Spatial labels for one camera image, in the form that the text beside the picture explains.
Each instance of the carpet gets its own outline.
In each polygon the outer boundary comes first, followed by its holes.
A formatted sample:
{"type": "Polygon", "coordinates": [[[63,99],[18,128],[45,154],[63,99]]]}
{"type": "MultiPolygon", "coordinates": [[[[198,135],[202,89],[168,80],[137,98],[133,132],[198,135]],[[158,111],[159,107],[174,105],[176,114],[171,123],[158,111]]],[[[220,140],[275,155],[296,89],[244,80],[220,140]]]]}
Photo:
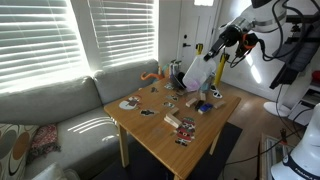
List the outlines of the carpet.
{"type": "MultiPolygon", "coordinates": [[[[209,150],[203,155],[187,180],[215,180],[218,179],[242,129],[226,123],[221,131],[213,155],[209,150]]],[[[174,175],[153,157],[138,142],[129,145],[130,165],[123,168],[121,159],[117,159],[93,180],[171,180],[174,175]]]]}

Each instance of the patterned pillow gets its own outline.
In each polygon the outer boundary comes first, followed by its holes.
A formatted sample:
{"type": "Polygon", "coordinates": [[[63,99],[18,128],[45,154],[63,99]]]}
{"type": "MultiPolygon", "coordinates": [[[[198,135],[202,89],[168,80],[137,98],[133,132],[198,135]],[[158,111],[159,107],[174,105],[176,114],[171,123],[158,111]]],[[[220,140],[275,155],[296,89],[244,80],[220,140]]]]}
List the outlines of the patterned pillow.
{"type": "Polygon", "coordinates": [[[23,179],[26,154],[38,127],[0,124],[0,179],[23,179]]]}
{"type": "Polygon", "coordinates": [[[45,156],[52,151],[60,151],[58,145],[58,130],[57,125],[48,124],[41,126],[33,138],[27,164],[30,164],[34,159],[45,156]]]}

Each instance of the door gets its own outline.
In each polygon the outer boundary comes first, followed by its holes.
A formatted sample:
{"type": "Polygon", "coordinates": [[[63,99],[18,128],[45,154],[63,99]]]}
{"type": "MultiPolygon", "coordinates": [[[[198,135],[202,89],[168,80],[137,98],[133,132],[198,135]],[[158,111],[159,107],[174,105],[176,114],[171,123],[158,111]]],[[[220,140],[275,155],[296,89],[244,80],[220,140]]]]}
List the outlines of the door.
{"type": "Polygon", "coordinates": [[[211,48],[220,1],[214,0],[213,6],[195,6],[194,0],[182,0],[177,54],[177,59],[182,61],[182,72],[186,73],[190,67],[196,44],[203,44],[201,54],[211,48]]]}

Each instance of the window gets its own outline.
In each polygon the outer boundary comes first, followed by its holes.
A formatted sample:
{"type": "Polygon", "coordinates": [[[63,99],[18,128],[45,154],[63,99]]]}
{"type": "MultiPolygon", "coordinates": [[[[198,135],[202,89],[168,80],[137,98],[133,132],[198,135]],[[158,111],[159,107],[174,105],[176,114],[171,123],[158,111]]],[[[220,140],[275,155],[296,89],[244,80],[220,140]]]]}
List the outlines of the window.
{"type": "Polygon", "coordinates": [[[214,0],[194,0],[196,6],[213,6],[214,0]]]}
{"type": "Polygon", "coordinates": [[[0,0],[0,93],[88,71],[69,0],[0,0]]]}
{"type": "Polygon", "coordinates": [[[88,0],[104,68],[158,59],[157,0],[88,0]]]}

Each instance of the gray couch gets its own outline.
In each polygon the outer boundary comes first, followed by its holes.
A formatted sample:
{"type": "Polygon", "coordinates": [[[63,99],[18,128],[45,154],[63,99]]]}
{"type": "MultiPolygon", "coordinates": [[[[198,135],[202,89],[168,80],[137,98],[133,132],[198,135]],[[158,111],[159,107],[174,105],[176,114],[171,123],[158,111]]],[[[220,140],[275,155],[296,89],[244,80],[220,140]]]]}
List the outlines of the gray couch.
{"type": "Polygon", "coordinates": [[[157,73],[156,61],[94,77],[52,84],[0,97],[0,123],[57,123],[61,152],[51,152],[26,166],[32,178],[53,162],[89,179],[119,157],[117,127],[103,106],[152,83],[142,72],[157,73]]]}

